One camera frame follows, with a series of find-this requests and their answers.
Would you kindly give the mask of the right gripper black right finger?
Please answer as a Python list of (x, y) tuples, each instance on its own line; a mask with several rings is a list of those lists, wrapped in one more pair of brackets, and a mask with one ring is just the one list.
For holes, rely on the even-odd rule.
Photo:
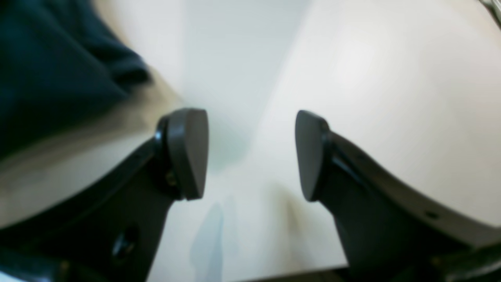
[(295, 143), (302, 193), (333, 216), (347, 282), (500, 281), (500, 228), (412, 189), (310, 111), (297, 113)]

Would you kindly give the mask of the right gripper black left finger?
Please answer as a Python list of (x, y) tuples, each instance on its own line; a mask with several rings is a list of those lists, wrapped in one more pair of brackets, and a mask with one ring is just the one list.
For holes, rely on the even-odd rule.
[(164, 115), (155, 134), (82, 192), (1, 229), (1, 276), (22, 282), (144, 282), (175, 201), (204, 195), (207, 111)]

